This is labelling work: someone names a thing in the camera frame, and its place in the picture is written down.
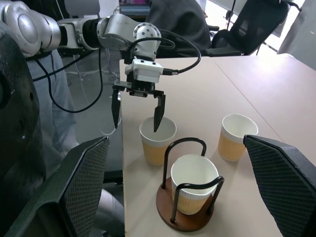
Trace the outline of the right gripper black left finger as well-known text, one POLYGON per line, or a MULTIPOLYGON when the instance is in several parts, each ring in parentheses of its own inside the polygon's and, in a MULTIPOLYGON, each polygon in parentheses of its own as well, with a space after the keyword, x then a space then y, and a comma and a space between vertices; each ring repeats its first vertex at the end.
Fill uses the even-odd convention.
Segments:
POLYGON ((28 201, 4 237, 88 237, 99 204, 109 138, 84 142, 28 201))

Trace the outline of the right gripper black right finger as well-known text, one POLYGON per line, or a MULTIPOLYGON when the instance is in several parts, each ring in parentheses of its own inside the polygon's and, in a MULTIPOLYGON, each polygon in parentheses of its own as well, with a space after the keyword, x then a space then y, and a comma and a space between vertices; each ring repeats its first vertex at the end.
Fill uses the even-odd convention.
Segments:
POLYGON ((296 147, 245 135, 261 198, 283 237, 316 237, 316 166, 296 147))

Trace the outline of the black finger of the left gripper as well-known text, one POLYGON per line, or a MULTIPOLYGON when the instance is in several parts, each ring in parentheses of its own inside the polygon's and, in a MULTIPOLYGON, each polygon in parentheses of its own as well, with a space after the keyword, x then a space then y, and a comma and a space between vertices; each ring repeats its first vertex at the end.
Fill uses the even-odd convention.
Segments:
POLYGON ((154 132, 157 132, 160 123, 162 121, 164 110, 165 110, 165 95, 158 95, 158 105, 155 108, 154 112, 154 132))
POLYGON ((119 123, 119 112, 120 112, 120 100, 119 97, 120 88, 114 87, 113 88, 113 94, 112 94, 112 116, 114 121, 115 128, 118 127, 119 123))

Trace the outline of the paper cup with orange sleeve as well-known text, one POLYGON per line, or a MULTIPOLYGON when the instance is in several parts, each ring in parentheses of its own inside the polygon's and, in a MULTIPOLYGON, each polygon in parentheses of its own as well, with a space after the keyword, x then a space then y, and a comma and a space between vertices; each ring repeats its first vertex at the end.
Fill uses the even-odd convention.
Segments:
POLYGON ((159 128, 154 132, 154 118, 145 119, 139 127, 145 159, 151 165, 163 165, 167 147, 175 140, 176 124, 163 117, 159 128))
MULTIPOLYGON (((176 187, 182 183, 202 185, 210 183, 218 176, 217 168, 206 157, 184 155, 171 167, 172 197, 175 197, 176 187)), ((215 189, 215 185, 203 190, 181 189, 177 210, 186 215, 199 212, 215 189)))
POLYGON ((245 135, 257 135, 258 126, 250 118, 240 114, 230 114, 222 119, 218 142, 218 154, 222 159, 238 161, 246 150, 245 135))

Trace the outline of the silver robot leg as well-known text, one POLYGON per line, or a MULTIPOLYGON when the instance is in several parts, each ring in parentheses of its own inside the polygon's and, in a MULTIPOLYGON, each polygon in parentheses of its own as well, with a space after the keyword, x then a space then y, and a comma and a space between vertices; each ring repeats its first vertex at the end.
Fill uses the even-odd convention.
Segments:
POLYGON ((101 192, 94 227, 114 236, 123 236, 125 233, 124 207, 112 194, 104 189, 101 192))

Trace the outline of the person in dark jacket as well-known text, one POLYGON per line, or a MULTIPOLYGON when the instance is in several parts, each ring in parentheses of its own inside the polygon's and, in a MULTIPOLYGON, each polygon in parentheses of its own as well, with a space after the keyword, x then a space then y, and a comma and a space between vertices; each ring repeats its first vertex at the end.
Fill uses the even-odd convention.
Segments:
POLYGON ((211 47, 204 11, 196 0, 150 0, 146 22, 182 36, 201 52, 211 47))

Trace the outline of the open laptop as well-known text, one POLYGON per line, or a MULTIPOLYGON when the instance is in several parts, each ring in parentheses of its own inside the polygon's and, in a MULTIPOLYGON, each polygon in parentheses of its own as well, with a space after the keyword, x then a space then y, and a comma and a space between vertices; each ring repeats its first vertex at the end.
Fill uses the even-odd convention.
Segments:
POLYGON ((150 0, 119 0, 119 12, 127 16, 147 16, 150 0))

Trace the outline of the black robot torso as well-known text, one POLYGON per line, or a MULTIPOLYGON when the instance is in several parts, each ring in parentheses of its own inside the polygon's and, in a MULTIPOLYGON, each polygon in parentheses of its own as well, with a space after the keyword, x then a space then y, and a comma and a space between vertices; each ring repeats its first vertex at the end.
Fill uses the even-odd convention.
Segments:
POLYGON ((0 237, 45 179, 37 93, 20 47, 0 22, 0 237))

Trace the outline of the grey office chair back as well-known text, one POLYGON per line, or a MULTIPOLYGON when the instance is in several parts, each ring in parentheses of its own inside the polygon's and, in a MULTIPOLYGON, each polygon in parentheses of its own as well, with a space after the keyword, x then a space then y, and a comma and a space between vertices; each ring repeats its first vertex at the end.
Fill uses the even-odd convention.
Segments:
POLYGON ((71 16, 98 15, 99 0, 64 0, 66 11, 71 16))

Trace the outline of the black mesh office chair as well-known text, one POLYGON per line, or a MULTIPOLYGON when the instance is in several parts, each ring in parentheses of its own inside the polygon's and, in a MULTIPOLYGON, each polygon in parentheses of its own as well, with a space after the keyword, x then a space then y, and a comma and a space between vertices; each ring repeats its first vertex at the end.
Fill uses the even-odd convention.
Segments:
POLYGON ((247 0, 229 30, 216 28, 211 48, 203 54, 209 57, 250 55, 286 20, 291 6, 302 11, 288 0, 247 0))

